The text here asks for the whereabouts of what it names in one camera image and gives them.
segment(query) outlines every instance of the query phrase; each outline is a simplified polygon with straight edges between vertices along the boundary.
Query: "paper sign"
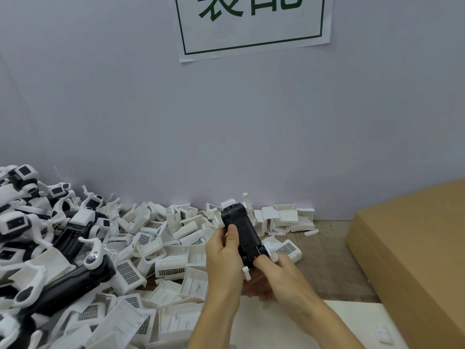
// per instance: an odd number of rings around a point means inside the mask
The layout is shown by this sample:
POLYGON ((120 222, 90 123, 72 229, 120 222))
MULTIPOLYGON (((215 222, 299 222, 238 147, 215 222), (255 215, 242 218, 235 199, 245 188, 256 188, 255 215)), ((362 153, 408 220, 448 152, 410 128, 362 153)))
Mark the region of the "paper sign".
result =
POLYGON ((328 43, 333 0, 170 0, 181 62, 328 43))

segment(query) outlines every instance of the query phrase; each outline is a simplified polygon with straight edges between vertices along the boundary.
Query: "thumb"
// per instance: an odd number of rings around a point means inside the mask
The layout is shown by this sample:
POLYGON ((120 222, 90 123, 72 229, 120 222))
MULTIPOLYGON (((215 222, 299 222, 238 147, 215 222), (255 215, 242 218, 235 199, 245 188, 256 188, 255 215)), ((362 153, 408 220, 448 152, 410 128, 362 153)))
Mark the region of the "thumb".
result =
POLYGON ((237 250, 239 247, 239 232, 234 224, 230 224, 228 227, 228 233, 226 234, 226 247, 237 250))
POLYGON ((264 275, 270 280, 273 276, 277 276, 277 273, 280 272, 282 269, 280 266, 273 263, 271 259, 266 257, 266 255, 261 254, 253 261, 253 265, 261 270, 264 275))

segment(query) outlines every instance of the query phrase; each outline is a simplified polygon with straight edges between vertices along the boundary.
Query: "brown cardboard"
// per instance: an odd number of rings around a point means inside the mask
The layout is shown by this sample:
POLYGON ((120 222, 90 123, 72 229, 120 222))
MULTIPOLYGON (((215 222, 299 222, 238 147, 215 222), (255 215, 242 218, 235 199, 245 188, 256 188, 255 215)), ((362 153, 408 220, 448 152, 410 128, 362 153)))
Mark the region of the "brown cardboard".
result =
POLYGON ((465 348, 465 179, 357 212, 346 243, 410 349, 465 348))

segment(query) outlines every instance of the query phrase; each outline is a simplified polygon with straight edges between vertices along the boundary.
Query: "left hand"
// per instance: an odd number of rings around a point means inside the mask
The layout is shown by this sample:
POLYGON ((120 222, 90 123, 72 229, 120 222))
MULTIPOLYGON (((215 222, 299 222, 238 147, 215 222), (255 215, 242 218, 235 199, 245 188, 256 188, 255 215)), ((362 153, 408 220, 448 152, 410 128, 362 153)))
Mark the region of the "left hand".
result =
POLYGON ((217 229, 205 246, 207 299, 224 301, 234 313, 239 308, 244 279, 238 247, 239 234, 235 225, 229 226, 226 238, 225 229, 217 229))

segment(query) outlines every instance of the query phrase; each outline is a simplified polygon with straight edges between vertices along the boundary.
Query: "forearm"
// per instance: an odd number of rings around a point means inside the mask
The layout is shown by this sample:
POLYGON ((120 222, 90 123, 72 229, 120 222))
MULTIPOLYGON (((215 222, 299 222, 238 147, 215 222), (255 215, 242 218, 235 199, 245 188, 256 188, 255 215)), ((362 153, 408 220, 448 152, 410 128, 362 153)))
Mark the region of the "forearm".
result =
POLYGON ((321 349, 364 349, 363 344, 324 301, 309 309, 306 332, 321 349))
POLYGON ((225 296, 209 295, 187 349, 227 349, 236 311, 225 296))

